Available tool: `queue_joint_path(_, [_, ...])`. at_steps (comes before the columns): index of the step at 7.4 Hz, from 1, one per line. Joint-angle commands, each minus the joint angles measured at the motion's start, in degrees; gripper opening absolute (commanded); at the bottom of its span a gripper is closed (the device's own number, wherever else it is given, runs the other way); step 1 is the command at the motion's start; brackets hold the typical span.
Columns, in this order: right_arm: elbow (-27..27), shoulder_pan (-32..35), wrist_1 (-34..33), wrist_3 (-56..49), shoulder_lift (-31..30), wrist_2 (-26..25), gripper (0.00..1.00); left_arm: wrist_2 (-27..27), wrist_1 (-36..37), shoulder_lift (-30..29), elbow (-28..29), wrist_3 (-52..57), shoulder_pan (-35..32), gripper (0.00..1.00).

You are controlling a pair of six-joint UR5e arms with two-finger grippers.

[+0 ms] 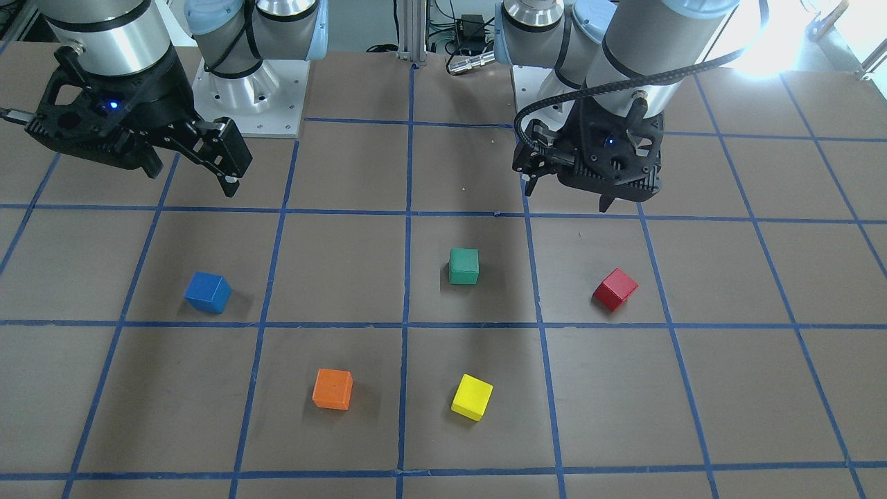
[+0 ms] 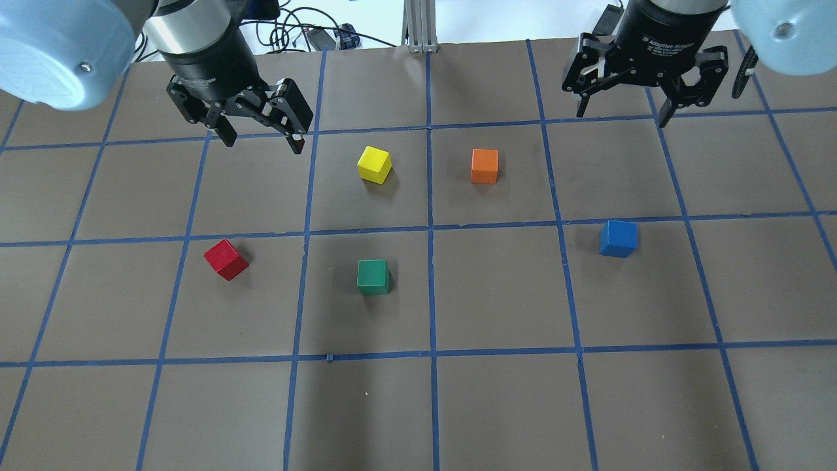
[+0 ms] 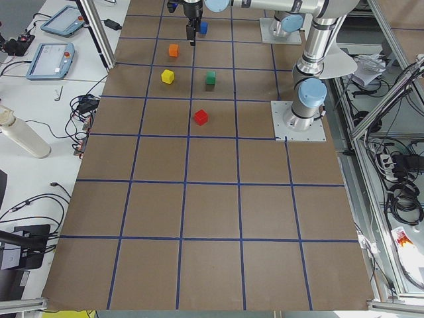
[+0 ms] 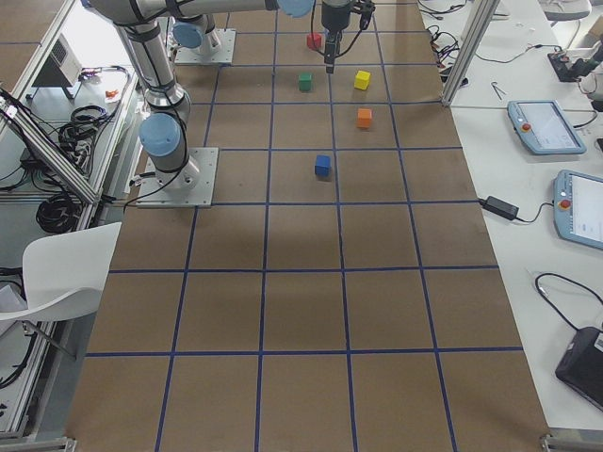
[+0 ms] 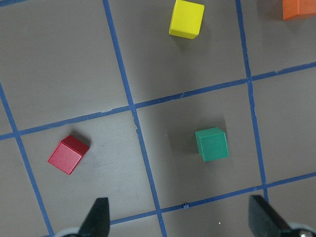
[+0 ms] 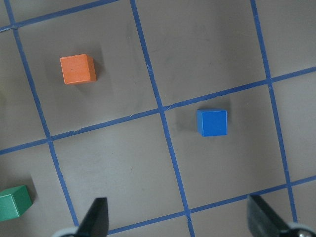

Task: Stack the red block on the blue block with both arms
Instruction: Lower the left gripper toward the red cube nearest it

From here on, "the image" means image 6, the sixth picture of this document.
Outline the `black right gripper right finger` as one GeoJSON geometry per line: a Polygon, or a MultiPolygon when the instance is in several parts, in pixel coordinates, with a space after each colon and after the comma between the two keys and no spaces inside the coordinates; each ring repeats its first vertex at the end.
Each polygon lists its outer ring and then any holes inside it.
{"type": "Polygon", "coordinates": [[[259,195],[249,195],[247,224],[253,237],[290,237],[291,229],[259,195]]]}

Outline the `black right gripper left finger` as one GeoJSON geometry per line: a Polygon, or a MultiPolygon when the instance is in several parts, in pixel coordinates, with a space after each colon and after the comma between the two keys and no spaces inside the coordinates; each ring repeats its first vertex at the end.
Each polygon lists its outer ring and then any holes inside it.
{"type": "Polygon", "coordinates": [[[82,223],[76,237],[106,237],[109,231],[108,202],[106,197],[96,198],[82,223]]]}

